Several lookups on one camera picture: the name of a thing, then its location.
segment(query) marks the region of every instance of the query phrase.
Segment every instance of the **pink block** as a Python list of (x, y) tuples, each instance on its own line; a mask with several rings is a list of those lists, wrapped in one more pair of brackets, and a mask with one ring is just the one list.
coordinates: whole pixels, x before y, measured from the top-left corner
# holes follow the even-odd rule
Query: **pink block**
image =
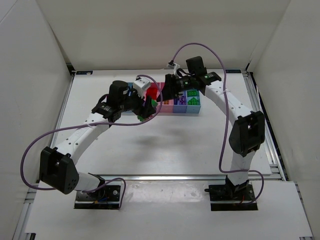
[(164, 86), (165, 86), (165, 83), (164, 82), (159, 82), (159, 84), (160, 84), (160, 88), (162, 90), (164, 88)]
[(173, 100), (164, 101), (162, 104), (160, 113), (172, 113), (173, 111), (174, 111), (174, 101)]

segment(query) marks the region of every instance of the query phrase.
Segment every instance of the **black mounting bracket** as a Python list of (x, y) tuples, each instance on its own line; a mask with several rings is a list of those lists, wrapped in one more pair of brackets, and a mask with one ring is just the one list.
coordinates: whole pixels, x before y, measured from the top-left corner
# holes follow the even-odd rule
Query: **black mounting bracket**
[(74, 161), (56, 148), (46, 146), (40, 155), (40, 180), (63, 194), (71, 193), (79, 182)]
[(232, 150), (245, 157), (257, 151), (265, 141), (265, 116), (261, 111), (251, 112), (248, 116), (239, 116), (234, 122), (229, 144)]
[(255, 211), (258, 210), (255, 199), (255, 192), (251, 184), (238, 191), (232, 197), (226, 189), (225, 184), (209, 185), (204, 190), (210, 195), (211, 211)]
[(74, 209), (105, 209), (116, 210), (120, 204), (121, 185), (106, 185), (99, 190), (99, 194), (77, 192)]

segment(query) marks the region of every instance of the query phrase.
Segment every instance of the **wire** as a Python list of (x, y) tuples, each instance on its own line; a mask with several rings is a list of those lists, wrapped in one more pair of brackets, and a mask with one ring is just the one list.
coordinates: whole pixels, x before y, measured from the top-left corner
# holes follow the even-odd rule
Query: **wire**
[(98, 200), (97, 202), (98, 202), (98, 203), (101, 203), (101, 202), (106, 201), (107, 199), (108, 199), (108, 198), (107, 198), (107, 197), (105, 197), (105, 198), (102, 198), (102, 199)]
[(183, 74), (185, 74), (185, 75), (188, 75), (188, 76), (191, 76), (191, 73), (187, 73), (187, 72), (185, 72), (182, 68), (178, 68), (178, 69), (176, 70), (176, 74), (177, 74), (180, 78), (183, 77), (181, 73), (183, 73)]
[(86, 194), (89, 194), (89, 193), (92, 193), (92, 192), (95, 192), (97, 190), (100, 190), (102, 188), (104, 188), (106, 185), (108, 185), (109, 183), (111, 182), (114, 182), (114, 181), (117, 181), (117, 180), (121, 180), (123, 182), (123, 192), (122, 192), (122, 195), (121, 195), (121, 200), (120, 200), (120, 204), (119, 204), (119, 208), (121, 208), (122, 206), (122, 202), (124, 200), (124, 195), (125, 195), (125, 192), (126, 192), (126, 188), (127, 188), (127, 183), (126, 181), (122, 178), (122, 177), (116, 177), (114, 179), (111, 179), (109, 181), (106, 181), (104, 184), (102, 184), (101, 186), (95, 188), (95, 189), (92, 189), (92, 190), (88, 190), (88, 191), (82, 191), (83, 193), (86, 193)]
[(27, 180), (26, 180), (26, 177), (25, 177), (25, 173), (24, 173), (24, 164), (25, 164), (25, 160), (26, 160), (26, 156), (29, 152), (29, 150), (31, 149), (31, 147), (36, 143), (38, 142), (40, 139), (50, 135), (50, 134), (53, 134), (53, 133), (57, 133), (57, 132), (61, 132), (61, 131), (65, 131), (65, 130), (71, 130), (71, 129), (82, 129), (82, 128), (88, 128), (88, 126), (98, 126), (98, 125), (115, 125), (115, 126), (139, 126), (139, 125), (142, 125), (142, 124), (145, 124), (149, 121), (151, 121), (152, 119), (154, 119), (159, 113), (160, 113), (160, 110), (162, 108), (162, 105), (163, 105), (163, 95), (162, 95), (162, 91), (161, 91), (161, 88), (160, 86), (158, 85), (158, 83), (156, 82), (156, 80), (154, 80), (151, 76), (148, 76), (148, 75), (145, 75), (145, 74), (140, 74), (138, 75), (137, 77), (145, 77), (145, 78), (148, 78), (150, 79), (151, 81), (153, 81), (160, 93), (160, 105), (159, 105), (159, 108), (156, 110), (155, 114), (153, 116), (151, 116), (149, 119), (145, 120), (145, 121), (142, 121), (142, 122), (137, 122), (137, 123), (116, 123), (116, 122), (95, 122), (95, 123), (89, 123), (89, 124), (82, 124), (82, 125), (77, 125), (77, 126), (68, 126), (68, 127), (63, 127), (63, 128), (58, 128), (58, 129), (54, 129), (54, 130), (51, 130), (51, 131), (48, 131), (40, 136), (38, 136), (35, 140), (33, 140), (29, 146), (25, 149), (23, 155), (22, 155), (22, 158), (21, 158), (21, 163), (20, 163), (20, 176), (21, 176), (21, 179), (23, 181), (23, 183), (25, 185), (27, 185), (29, 188), (31, 189), (36, 189), (36, 190), (44, 190), (44, 191), (48, 191), (48, 190), (55, 190), (55, 188), (46, 188), (46, 187), (38, 187), (38, 186), (34, 186), (34, 185), (31, 185)]
[(189, 45), (198, 45), (198, 46), (202, 46), (206, 49), (208, 49), (213, 55), (215, 55), (215, 57), (217, 58), (217, 60), (219, 61), (222, 69), (223, 69), (223, 95), (224, 95), (224, 100), (225, 100), (225, 108), (226, 108), (226, 113), (225, 113), (225, 127), (224, 127), (224, 136), (223, 136), (223, 142), (222, 142), (222, 147), (221, 147), (221, 152), (220, 152), (220, 158), (219, 158), (219, 171), (223, 174), (232, 174), (232, 173), (240, 173), (240, 172), (250, 172), (250, 173), (257, 173), (260, 175), (261, 177), (261, 189), (260, 192), (258, 193), (258, 195), (255, 197), (254, 200), (252, 200), (251, 202), (245, 203), (245, 204), (252, 204), (253, 202), (255, 202), (261, 195), (264, 186), (265, 186), (265, 179), (264, 176), (262, 175), (261, 172), (257, 171), (257, 170), (249, 170), (249, 169), (239, 169), (239, 170), (229, 170), (229, 171), (225, 171), (222, 169), (222, 160), (224, 157), (224, 153), (225, 153), (225, 148), (226, 148), (226, 143), (227, 143), (227, 136), (228, 136), (228, 126), (229, 126), (229, 102), (228, 102), (228, 96), (227, 96), (227, 92), (226, 92), (226, 83), (227, 83), (227, 71), (226, 71), (226, 67), (224, 65), (224, 63), (222, 62), (221, 58), (216, 54), (215, 51), (213, 51), (210, 47), (202, 44), (202, 43), (198, 43), (198, 42), (190, 42), (187, 43), (183, 46), (181, 46), (174, 54), (172, 61), (175, 61), (176, 56), (178, 55), (178, 53), (186, 46)]
[(104, 94), (102, 97), (100, 97), (98, 104), (101, 103), (103, 100), (105, 100), (105, 98), (108, 96), (109, 96), (109, 94)]
[(242, 203), (244, 202), (244, 200), (245, 200), (245, 195), (243, 195), (243, 196), (242, 196), (242, 200), (241, 200), (241, 202), (239, 202), (237, 205), (242, 204)]

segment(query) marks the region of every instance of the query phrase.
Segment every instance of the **colored block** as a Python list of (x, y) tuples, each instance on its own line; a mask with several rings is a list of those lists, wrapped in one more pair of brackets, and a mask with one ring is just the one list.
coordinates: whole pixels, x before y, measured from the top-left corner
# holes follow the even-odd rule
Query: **colored block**
[(174, 111), (174, 101), (173, 100), (167, 100), (164, 101), (161, 108), (161, 113), (173, 113)]
[(186, 96), (187, 97), (199, 97), (199, 91), (196, 89), (190, 89), (186, 91)]
[[(163, 89), (165, 83), (159, 82), (158, 83), (160, 88)], [(128, 85), (132, 88), (133, 83), (128, 82)], [(151, 96), (152, 99), (156, 99), (159, 96), (159, 91), (157, 86), (154, 82), (151, 83), (150, 88), (144, 92), (144, 99), (147, 96)], [(198, 90), (190, 89), (184, 92), (179, 93), (179, 98), (164, 101), (161, 113), (179, 113), (179, 114), (198, 114), (200, 111), (200, 94)]]
[(187, 111), (187, 93), (181, 92), (179, 98), (173, 100), (173, 113), (176, 114), (185, 114)]
[(200, 111), (200, 97), (199, 96), (188, 96), (187, 97), (187, 114), (198, 114)]

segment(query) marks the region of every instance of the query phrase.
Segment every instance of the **white wall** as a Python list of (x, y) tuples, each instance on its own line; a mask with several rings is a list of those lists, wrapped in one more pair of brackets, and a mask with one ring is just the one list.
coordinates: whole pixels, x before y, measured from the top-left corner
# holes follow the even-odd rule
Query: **white wall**
[(254, 70), (291, 180), (320, 239), (320, 1), (292, 0)]
[[(35, 0), (0, 1), (0, 239), (11, 239), (28, 188), (19, 174), (28, 144), (55, 127), (70, 81), (53, 33)], [(39, 153), (25, 166), (34, 182)]]
[[(228, 68), (255, 66), (290, 0), (37, 0), (77, 70), (162, 69), (183, 44)], [(191, 46), (177, 61), (201, 55)]]

